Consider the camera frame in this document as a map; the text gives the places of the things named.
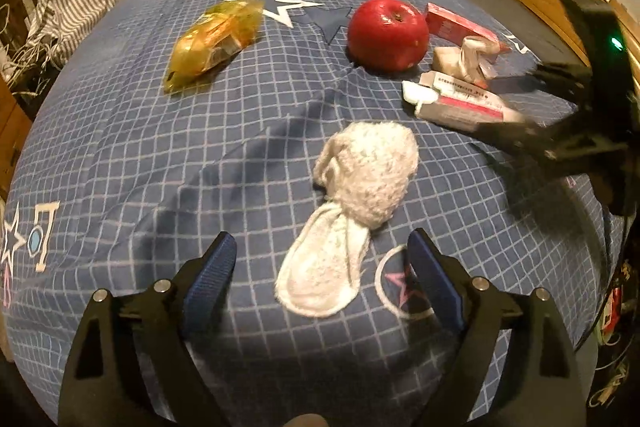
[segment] blue gripper pad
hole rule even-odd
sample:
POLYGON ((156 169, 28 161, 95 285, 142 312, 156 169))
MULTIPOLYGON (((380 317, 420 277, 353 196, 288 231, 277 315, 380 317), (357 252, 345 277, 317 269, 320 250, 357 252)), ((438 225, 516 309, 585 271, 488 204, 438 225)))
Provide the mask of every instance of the blue gripper pad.
POLYGON ((453 334, 462 333, 466 329, 463 299, 440 264, 437 255, 441 254, 436 246, 414 230, 409 234, 406 250, 415 276, 442 326, 453 334))
POLYGON ((213 306, 231 278, 236 265, 236 240, 229 233, 206 260, 202 270, 184 296, 182 303, 183 336, 203 331, 209 324, 213 306))

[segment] blue bedsheet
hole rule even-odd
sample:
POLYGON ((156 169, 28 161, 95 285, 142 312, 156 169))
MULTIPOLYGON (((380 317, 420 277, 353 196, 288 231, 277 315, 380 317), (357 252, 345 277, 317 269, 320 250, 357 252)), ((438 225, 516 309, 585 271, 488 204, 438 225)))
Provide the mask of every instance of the blue bedsheet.
MULTIPOLYGON (((332 427, 409 425, 456 348, 404 255, 385 255, 415 227, 501 289, 548 288, 580 337, 622 236, 586 176, 545 181, 530 162, 402 110, 398 81, 345 56, 344 26, 365 0, 265 0, 258 42, 210 86, 164 95, 172 45, 218 1, 121 1, 60 74, 20 157, 4 224, 4 313, 18 368, 52 418, 92 292, 122 295, 171 278, 221 230, 235 236, 238 263, 220 317, 191 350, 235 426, 274 427, 307 412, 332 427), (311 176, 322 144, 357 120, 408 126, 420 166, 373 234, 360 295, 311 320, 275 301, 274 279, 322 202, 311 176)), ((536 63, 467 0, 406 1, 439 4, 510 42, 500 74, 536 63)), ((431 52, 420 70, 430 62, 431 52)), ((510 100, 539 121, 571 111, 542 92, 510 100)), ((490 403, 507 345, 502 335, 475 415, 490 403)))

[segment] white towel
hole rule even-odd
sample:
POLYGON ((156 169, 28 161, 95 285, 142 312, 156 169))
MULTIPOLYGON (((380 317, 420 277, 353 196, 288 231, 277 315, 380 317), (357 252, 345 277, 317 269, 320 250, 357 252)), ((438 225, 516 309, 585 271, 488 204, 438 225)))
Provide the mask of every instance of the white towel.
POLYGON ((309 217, 276 280, 285 308, 328 317, 353 300, 369 231, 391 217, 417 165, 414 134, 396 122, 352 123, 329 139, 314 168, 328 201, 309 217))

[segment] pink star pattern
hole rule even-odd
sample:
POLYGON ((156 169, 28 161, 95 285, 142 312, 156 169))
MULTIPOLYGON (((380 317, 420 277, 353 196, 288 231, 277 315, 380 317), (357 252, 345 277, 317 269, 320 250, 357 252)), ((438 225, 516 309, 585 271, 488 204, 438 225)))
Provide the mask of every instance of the pink star pattern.
POLYGON ((396 286, 400 288, 400 301, 398 303, 398 307, 402 308, 403 305, 413 296, 419 297, 420 299, 427 300, 427 297, 420 290, 408 290, 406 285, 406 278, 411 275, 411 268, 406 267, 404 272, 399 273, 385 273, 385 278, 389 282, 392 282, 396 286))

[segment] plastic bag of food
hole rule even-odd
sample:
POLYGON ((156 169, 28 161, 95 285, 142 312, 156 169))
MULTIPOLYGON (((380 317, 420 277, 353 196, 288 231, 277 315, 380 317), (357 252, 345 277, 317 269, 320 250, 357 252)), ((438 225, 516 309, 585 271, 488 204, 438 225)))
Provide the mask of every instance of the plastic bag of food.
POLYGON ((208 8, 175 43, 162 81, 165 93, 192 86, 198 76, 229 60, 255 40, 261 0, 223 1, 208 8))

